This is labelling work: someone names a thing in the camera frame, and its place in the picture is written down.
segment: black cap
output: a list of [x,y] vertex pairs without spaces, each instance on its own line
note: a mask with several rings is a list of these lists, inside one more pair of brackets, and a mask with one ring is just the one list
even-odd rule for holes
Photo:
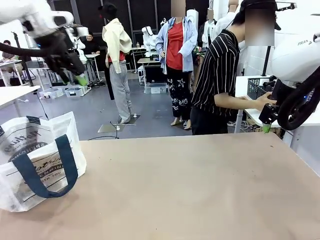
[[[240,11],[245,11],[247,9],[266,9],[274,11],[278,10],[276,0],[243,0],[240,5]],[[280,31],[281,27],[278,25],[276,18],[274,19],[274,29]]]
[[101,15],[108,20],[113,20],[117,17],[118,9],[111,2],[106,1],[103,6],[98,7],[98,10]]

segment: blue bag handle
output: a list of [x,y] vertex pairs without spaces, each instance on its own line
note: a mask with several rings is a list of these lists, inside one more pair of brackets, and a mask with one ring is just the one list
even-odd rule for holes
[[34,194],[45,199],[59,198],[66,195],[74,187],[78,179],[78,170],[67,135],[58,137],[55,142],[68,182],[68,185],[59,192],[49,191],[46,188],[27,154],[20,155],[12,161]]

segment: brown tabletop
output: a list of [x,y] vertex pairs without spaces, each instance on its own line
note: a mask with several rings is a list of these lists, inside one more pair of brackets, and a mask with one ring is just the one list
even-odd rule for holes
[[316,240],[320,179],[273,133],[81,142],[86,173],[1,240]]

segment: black and white striped shirt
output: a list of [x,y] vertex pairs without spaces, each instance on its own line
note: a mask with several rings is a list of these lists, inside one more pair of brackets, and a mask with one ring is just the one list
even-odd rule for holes
[[236,36],[224,29],[205,53],[192,99],[194,107],[219,116],[230,116],[231,109],[215,105],[215,95],[235,96],[239,53]]

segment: red shirt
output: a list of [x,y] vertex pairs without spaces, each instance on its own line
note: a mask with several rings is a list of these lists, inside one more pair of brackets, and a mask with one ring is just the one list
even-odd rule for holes
[[[122,52],[122,51],[120,51],[120,55],[119,55],[119,62],[121,62],[121,61],[124,61],[126,59],[126,55]],[[112,62],[112,60],[111,60],[111,57],[109,56],[109,58],[108,58],[108,61],[109,61],[109,63],[111,63]]]
[[182,70],[183,59],[178,53],[184,43],[184,33],[182,22],[174,23],[168,32],[168,46],[166,49],[166,64],[169,68]]

